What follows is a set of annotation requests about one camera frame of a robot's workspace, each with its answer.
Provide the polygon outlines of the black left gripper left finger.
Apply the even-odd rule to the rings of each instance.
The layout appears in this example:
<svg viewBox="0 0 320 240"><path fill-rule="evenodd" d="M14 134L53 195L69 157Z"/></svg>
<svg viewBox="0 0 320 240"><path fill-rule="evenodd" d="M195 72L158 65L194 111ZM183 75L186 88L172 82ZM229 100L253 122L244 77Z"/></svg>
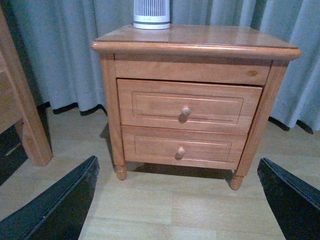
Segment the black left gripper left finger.
<svg viewBox="0 0 320 240"><path fill-rule="evenodd" d="M99 161L91 156L0 222L2 240L77 240L94 198Z"/></svg>

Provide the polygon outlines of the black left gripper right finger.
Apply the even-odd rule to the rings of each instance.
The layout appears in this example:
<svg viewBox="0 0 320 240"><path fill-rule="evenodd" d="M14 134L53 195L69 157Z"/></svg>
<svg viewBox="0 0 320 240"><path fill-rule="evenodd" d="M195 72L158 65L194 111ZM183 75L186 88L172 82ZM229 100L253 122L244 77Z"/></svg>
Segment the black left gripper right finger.
<svg viewBox="0 0 320 240"><path fill-rule="evenodd" d="M285 239L318 240L320 191L267 158L257 175Z"/></svg>

